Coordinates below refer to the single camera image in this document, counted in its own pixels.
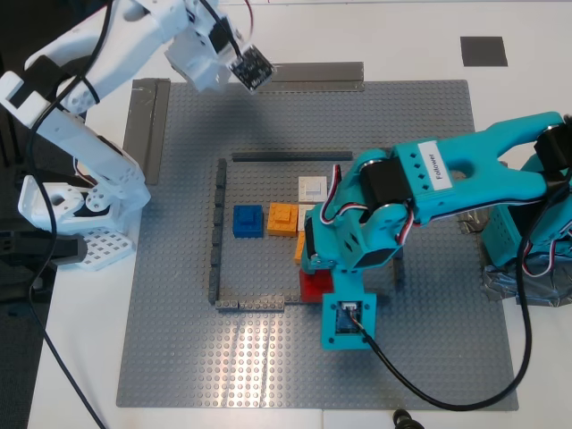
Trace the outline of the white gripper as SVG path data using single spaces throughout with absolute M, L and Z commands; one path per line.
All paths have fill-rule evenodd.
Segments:
M 231 77 L 244 37 L 218 3 L 186 3 L 189 25 L 165 52 L 172 66 L 196 90 L 220 89 Z

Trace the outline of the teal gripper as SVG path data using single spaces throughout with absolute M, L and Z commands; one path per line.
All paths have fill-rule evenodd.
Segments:
M 325 271 L 335 293 L 365 291 L 364 272 L 385 266 L 402 249 L 414 222 L 413 209 L 389 204 L 367 211 L 350 209 L 325 224 L 317 211 L 307 218 L 303 272 Z

